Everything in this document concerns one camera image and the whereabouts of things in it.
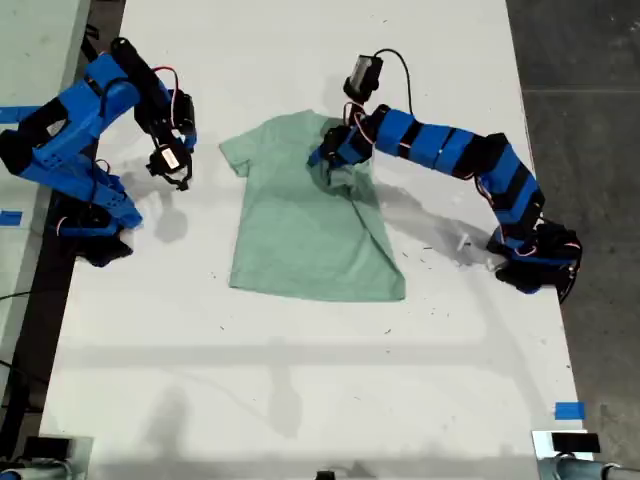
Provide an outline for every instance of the t-shirt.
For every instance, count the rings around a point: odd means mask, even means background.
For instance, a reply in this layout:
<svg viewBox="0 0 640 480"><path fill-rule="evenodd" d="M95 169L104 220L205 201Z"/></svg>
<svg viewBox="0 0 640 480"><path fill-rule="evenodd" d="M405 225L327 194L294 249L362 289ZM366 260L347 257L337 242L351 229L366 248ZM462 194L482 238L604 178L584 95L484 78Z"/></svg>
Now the t-shirt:
<svg viewBox="0 0 640 480"><path fill-rule="evenodd" d="M312 110L275 117L220 145L247 177L229 285L314 300L401 300L395 265L368 165L326 186L307 160L340 120Z"/></svg>

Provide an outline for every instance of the gray floor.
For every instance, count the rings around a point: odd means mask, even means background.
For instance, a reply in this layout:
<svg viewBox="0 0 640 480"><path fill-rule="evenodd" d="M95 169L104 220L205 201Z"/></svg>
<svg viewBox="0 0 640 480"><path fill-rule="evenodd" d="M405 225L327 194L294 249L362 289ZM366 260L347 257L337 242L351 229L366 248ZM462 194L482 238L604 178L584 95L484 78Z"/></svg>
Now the gray floor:
<svg viewBox="0 0 640 480"><path fill-rule="evenodd" d="M575 228L563 318L603 458L640 468L640 2L507 0L546 215Z"/></svg>

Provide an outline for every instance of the white table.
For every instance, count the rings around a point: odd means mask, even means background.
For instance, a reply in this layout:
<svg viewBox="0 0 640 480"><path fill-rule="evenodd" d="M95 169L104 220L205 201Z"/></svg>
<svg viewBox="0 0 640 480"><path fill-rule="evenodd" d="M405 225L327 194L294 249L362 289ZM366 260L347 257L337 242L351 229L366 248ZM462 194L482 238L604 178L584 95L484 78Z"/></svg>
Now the white table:
<svg viewBox="0 0 640 480"><path fill-rule="evenodd" d="M88 13L89 0L0 1L0 106L42 105L71 84ZM0 226L0 296L31 288L49 193L14 177L0 162L0 210L22 212L20 226ZM0 301L4 361L12 360L27 302L28 297ZM0 368L0 393L8 374Z"/></svg>
<svg viewBox="0 0 640 480"><path fill-rule="evenodd" d="M576 399L560 309L487 270L473 185L377 155L407 299L279 298L227 287L244 181L217 148L278 114L340 115L357 55L394 47L420 120L504 131L531 165L504 1L129 0L122 31L194 97L195 179L151 179L131 115L104 135L144 226L132 257L76 267L42 433L93 437L94 479L537 478L530 430L581 426L553 419ZM393 57L383 101L407 105ZM480 248L457 252L464 232Z"/></svg>

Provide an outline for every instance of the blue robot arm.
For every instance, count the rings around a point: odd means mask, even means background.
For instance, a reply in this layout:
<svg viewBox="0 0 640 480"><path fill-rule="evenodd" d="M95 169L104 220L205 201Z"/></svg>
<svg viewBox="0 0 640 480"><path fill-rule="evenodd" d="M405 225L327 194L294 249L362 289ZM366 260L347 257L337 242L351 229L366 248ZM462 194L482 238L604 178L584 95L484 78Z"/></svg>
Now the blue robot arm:
<svg viewBox="0 0 640 480"><path fill-rule="evenodd" d="M487 245L508 260L496 272L498 279L526 293L552 284L560 300L566 298L580 266L582 246L575 232L541 223L544 196L504 134L483 137L423 124L386 105L366 116L356 106L347 124L327 133L309 164L353 165L368 160L373 148L461 180L474 179L500 224Z"/></svg>
<svg viewBox="0 0 640 480"><path fill-rule="evenodd" d="M44 106L0 108L0 122L19 121L17 130L0 134L5 166L16 176L62 194L56 208L64 221L57 223L57 233L83 238L84 250L94 253L99 247L88 245L92 237L117 237L142 221L119 177L93 160L102 132L131 108L154 142L147 165L150 174L186 190L197 139L191 97L177 88L177 81L175 90L167 89L124 38L115 39L110 53L87 66L82 80ZM122 245L116 250L119 255L131 253ZM97 256L92 263L108 263L113 255Z"/></svg>

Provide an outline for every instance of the blue tape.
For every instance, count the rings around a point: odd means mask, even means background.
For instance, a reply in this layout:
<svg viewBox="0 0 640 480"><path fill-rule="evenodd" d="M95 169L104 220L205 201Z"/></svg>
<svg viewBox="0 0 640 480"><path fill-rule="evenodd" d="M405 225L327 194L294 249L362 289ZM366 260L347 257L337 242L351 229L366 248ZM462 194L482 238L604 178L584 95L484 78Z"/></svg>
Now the blue tape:
<svg viewBox="0 0 640 480"><path fill-rule="evenodd" d="M0 124L20 123L39 108L35 106L0 107Z"/></svg>
<svg viewBox="0 0 640 480"><path fill-rule="evenodd" d="M457 129L451 136L449 143L442 149L442 153L436 160L434 168L446 175L451 175L456 163L460 160L462 152L467 148L472 138L473 133Z"/></svg>
<svg viewBox="0 0 640 480"><path fill-rule="evenodd" d="M538 190L538 182L536 182L533 175L529 174L527 180L518 194L511 210L496 210L495 214L498 217L498 221L501 225L508 225L511 223L518 223L524 214L531 196Z"/></svg>
<svg viewBox="0 0 640 480"><path fill-rule="evenodd" d="M556 402L556 420L584 420L582 402Z"/></svg>
<svg viewBox="0 0 640 480"><path fill-rule="evenodd" d="M414 118L400 110L389 110L378 129L376 148L389 155L398 156L398 144L413 123Z"/></svg>
<svg viewBox="0 0 640 480"><path fill-rule="evenodd" d="M518 166L520 166L520 160L516 152L511 145L507 145L494 169L482 174L482 179L485 180L484 185L489 193L497 195L506 192Z"/></svg>
<svg viewBox="0 0 640 480"><path fill-rule="evenodd" d="M449 135L451 127L442 125L425 125L420 129L420 133L411 144L409 160L433 168L435 159L438 157L442 144Z"/></svg>
<svg viewBox="0 0 640 480"><path fill-rule="evenodd" d="M0 210L0 227L19 227L22 221L22 212Z"/></svg>

